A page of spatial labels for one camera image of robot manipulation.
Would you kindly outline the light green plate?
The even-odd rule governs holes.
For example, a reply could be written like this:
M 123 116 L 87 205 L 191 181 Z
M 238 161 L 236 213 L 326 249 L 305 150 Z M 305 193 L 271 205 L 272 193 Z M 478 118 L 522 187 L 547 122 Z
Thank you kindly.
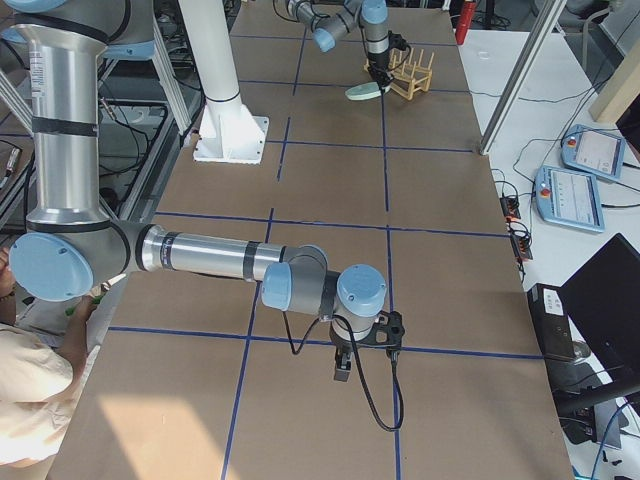
M 366 101 L 380 97 L 386 90 L 376 82 L 367 82 L 353 86 L 345 91 L 345 96 L 350 101 Z

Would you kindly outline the wooden dish rack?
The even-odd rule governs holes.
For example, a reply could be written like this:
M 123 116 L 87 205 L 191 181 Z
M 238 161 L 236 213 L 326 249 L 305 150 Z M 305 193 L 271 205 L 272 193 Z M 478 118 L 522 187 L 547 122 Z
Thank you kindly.
M 407 101 L 412 101 L 418 92 L 428 92 L 433 76 L 434 56 L 435 53 L 432 52 L 427 64 L 424 65 L 423 49 L 419 49 L 417 55 L 414 55 L 413 47 L 405 52 L 390 50 L 388 73 L 392 75 L 392 83 L 389 90 Z M 367 56 L 364 69 L 368 72 Z

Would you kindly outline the red cylinder tube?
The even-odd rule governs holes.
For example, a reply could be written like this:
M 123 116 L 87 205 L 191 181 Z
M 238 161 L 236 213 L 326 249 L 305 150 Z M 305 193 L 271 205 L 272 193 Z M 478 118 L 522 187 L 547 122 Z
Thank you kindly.
M 463 45 L 467 32 L 472 24 L 477 2 L 475 0 L 465 0 L 461 4 L 460 15 L 455 29 L 455 39 L 457 45 Z

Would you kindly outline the small orange black electronics board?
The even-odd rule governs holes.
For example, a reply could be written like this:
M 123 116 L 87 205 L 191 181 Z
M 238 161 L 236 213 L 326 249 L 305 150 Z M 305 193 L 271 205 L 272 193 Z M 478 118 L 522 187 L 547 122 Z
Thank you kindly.
M 517 196 L 502 196 L 499 201 L 503 215 L 507 222 L 521 219 L 519 210 L 520 203 Z

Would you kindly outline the black desktop computer box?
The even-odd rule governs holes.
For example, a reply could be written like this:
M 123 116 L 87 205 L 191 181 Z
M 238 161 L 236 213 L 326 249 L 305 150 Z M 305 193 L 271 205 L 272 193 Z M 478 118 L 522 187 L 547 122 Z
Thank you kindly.
M 538 345 L 546 360 L 577 363 L 591 355 L 584 341 L 572 337 L 558 287 L 537 283 L 527 292 L 527 299 Z

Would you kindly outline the near blue teach pendant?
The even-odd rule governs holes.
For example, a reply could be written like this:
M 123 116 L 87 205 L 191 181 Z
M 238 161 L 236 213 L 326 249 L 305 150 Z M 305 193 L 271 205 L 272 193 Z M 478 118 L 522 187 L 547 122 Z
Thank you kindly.
M 537 209 L 544 221 L 594 233 L 605 231 L 594 175 L 543 165 L 534 185 Z

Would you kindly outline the blue teach pendant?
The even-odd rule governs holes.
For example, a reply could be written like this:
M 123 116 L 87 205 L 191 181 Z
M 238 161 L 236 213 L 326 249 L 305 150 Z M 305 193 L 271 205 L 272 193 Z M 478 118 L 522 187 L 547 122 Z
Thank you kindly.
M 561 160 L 565 166 L 613 182 L 621 178 L 625 149 L 622 137 L 576 124 L 562 138 Z
M 544 221 L 594 233 L 605 231 L 594 175 L 543 165 L 534 185 L 537 209 Z

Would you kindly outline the far blue teach pendant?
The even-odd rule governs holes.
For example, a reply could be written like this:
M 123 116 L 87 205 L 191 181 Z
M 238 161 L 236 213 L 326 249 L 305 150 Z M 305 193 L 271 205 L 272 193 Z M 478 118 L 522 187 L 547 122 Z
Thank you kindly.
M 576 124 L 562 138 L 561 160 L 565 166 L 613 182 L 621 178 L 625 149 L 622 137 Z

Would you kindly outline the black computer monitor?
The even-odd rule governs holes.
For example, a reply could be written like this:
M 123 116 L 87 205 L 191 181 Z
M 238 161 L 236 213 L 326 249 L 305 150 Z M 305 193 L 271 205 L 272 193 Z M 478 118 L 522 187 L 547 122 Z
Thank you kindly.
M 560 288 L 563 307 L 612 381 L 555 396 L 559 414 L 627 397 L 639 400 L 639 252 L 620 233 Z

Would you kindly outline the person in beige shorts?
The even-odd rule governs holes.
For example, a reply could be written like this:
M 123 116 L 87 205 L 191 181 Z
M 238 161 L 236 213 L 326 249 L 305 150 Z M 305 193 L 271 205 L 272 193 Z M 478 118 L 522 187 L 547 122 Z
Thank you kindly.
M 54 349 L 15 326 L 15 276 L 1 250 L 1 464 L 24 468 L 55 455 L 76 404 L 88 357 L 87 322 L 97 308 L 84 296 Z

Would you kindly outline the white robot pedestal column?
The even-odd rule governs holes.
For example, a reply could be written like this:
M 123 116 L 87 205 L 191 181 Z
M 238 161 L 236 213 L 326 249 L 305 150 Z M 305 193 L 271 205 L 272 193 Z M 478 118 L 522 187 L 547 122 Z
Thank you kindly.
M 223 2 L 185 0 L 179 6 L 205 96 L 194 159 L 260 163 L 269 119 L 252 115 L 243 103 Z

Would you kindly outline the aluminium frame post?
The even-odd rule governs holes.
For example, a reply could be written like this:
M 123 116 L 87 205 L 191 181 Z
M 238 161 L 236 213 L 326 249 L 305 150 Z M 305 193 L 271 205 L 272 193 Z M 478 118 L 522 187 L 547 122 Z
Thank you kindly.
M 479 145 L 479 153 L 481 155 L 489 154 L 500 130 L 505 126 L 509 113 L 519 97 L 524 82 L 545 40 L 553 31 L 566 3 L 566 0 L 548 0 L 540 10 L 482 136 Z

